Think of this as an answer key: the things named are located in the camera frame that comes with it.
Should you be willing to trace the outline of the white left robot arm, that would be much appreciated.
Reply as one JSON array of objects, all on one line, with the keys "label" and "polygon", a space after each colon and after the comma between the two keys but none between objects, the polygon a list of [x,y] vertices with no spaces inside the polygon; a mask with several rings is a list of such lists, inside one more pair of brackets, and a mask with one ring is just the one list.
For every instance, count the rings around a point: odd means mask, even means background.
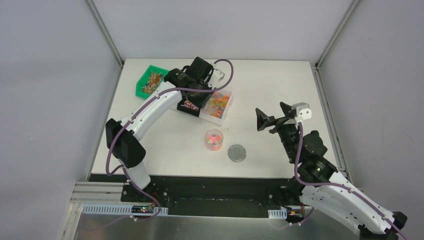
[{"label": "white left robot arm", "polygon": [[213,64],[196,57],[191,65],[170,70],[156,91],[133,113],[106,122],[106,160],[118,159],[128,179],[136,185],[133,195],[140,202],[149,201],[153,195],[153,189],[148,185],[151,178],[143,163],[146,150],[141,144],[142,138],[167,110],[183,99],[202,108],[212,95],[214,71]]}]

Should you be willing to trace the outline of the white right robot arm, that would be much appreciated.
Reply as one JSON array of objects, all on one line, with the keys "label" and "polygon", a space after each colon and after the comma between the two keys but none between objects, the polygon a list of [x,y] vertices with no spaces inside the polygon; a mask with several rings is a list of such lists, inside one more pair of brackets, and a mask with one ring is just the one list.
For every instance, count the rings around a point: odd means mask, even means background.
[{"label": "white right robot arm", "polygon": [[355,187],[338,168],[325,158],[328,151],[320,133],[306,134],[303,123],[312,111],[305,102],[280,102],[283,116],[276,118],[255,109],[257,131],[269,128],[278,134],[289,162],[294,166],[284,200],[301,203],[336,220],[361,240],[397,240],[408,237],[402,231],[408,220],[400,211],[390,211]]}]

